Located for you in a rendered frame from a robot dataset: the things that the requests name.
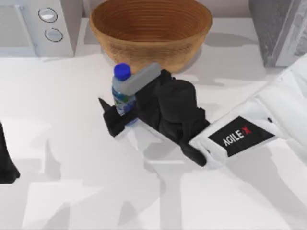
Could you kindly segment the clear bottle with blue cap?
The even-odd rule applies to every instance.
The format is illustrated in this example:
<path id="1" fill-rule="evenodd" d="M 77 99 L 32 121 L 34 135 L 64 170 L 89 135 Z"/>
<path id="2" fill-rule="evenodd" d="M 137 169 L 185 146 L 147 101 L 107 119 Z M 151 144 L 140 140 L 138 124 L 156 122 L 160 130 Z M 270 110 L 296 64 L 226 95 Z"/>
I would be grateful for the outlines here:
<path id="1" fill-rule="evenodd" d="M 122 94 L 119 89 L 119 83 L 131 77 L 130 66 L 125 63 L 117 64 L 114 67 L 114 76 L 112 78 L 112 94 L 114 98 L 115 107 L 120 116 L 129 112 L 135 102 L 135 96 L 127 96 Z"/>

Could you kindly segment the brown woven basket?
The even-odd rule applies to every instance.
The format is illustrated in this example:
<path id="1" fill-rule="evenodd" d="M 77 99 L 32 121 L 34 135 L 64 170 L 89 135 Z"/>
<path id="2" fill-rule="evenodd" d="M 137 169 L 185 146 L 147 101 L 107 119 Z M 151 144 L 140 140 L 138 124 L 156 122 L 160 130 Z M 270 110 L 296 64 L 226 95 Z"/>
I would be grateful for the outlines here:
<path id="1" fill-rule="evenodd" d="M 106 0 L 89 17 L 105 53 L 133 73 L 153 62 L 171 73 L 181 71 L 212 23 L 211 11 L 197 0 Z"/>

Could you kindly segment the round microwave knob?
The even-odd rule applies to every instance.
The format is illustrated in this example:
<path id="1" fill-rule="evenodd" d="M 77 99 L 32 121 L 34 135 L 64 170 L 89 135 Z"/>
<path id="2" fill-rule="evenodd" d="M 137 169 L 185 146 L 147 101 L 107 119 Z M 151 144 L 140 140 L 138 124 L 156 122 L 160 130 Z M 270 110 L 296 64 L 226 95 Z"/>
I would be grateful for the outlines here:
<path id="1" fill-rule="evenodd" d="M 54 23 L 58 19 L 57 12 L 52 8 L 39 9 L 38 16 L 45 23 Z"/>
<path id="2" fill-rule="evenodd" d="M 58 43 L 63 40 L 63 33 L 57 28 L 48 28 L 44 31 L 45 38 L 53 43 Z"/>

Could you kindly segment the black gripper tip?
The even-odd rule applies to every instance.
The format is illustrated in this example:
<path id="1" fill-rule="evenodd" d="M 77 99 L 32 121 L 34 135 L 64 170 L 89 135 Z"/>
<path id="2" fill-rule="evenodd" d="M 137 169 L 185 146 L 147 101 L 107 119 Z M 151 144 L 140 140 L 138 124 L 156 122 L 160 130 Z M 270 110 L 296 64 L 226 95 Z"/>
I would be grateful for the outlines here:
<path id="1" fill-rule="evenodd" d="M 13 163 L 7 146 L 3 126 L 0 122 L 0 184 L 12 184 L 21 176 Z"/>

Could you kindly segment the pale microwave oven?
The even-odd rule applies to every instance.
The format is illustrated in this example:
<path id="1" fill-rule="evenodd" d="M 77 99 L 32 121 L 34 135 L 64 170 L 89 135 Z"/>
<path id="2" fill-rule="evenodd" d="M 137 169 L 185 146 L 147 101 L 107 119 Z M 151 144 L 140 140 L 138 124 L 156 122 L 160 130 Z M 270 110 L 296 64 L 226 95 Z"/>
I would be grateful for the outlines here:
<path id="1" fill-rule="evenodd" d="M 54 9 L 58 19 L 40 20 L 38 10 L 43 8 Z M 82 14 L 83 0 L 0 0 L 0 57 L 74 56 Z M 48 41 L 48 28 L 59 29 L 63 40 Z"/>

